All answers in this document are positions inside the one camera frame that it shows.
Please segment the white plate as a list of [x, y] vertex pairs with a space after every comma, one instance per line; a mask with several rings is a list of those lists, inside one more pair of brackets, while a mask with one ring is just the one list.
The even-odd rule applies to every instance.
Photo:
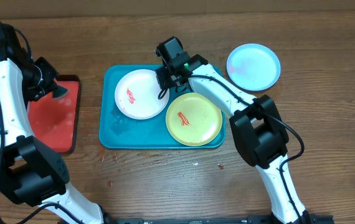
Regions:
[[162, 112], [169, 101], [169, 90], [161, 91], [153, 70], [127, 73], [115, 88], [115, 103], [127, 117], [150, 119]]

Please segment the light blue plate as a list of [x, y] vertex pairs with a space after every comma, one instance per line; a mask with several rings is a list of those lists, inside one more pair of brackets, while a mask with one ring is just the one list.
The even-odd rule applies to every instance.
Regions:
[[277, 55], [260, 44], [243, 44], [231, 51], [226, 70], [230, 79], [247, 91], [265, 91], [278, 81], [281, 64]]

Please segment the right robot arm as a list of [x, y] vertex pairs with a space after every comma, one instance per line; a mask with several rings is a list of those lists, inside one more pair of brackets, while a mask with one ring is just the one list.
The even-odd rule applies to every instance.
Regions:
[[156, 70], [162, 98], [167, 89], [185, 86], [211, 101], [229, 117], [234, 144], [242, 159], [255, 167], [268, 192], [273, 223], [311, 223], [300, 201], [288, 162], [289, 134], [299, 135], [285, 124], [275, 102], [267, 95], [257, 98], [239, 90], [219, 75], [202, 56], [190, 56], [172, 36], [155, 51], [163, 65]]

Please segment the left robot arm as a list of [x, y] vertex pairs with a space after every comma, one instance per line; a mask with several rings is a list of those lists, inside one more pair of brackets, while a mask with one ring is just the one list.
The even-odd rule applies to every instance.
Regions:
[[0, 194], [36, 212], [50, 210], [65, 223], [111, 223], [104, 209], [86, 199], [71, 183], [62, 157], [34, 136], [27, 104], [67, 89], [44, 58], [34, 60], [22, 47], [23, 34], [0, 22]]

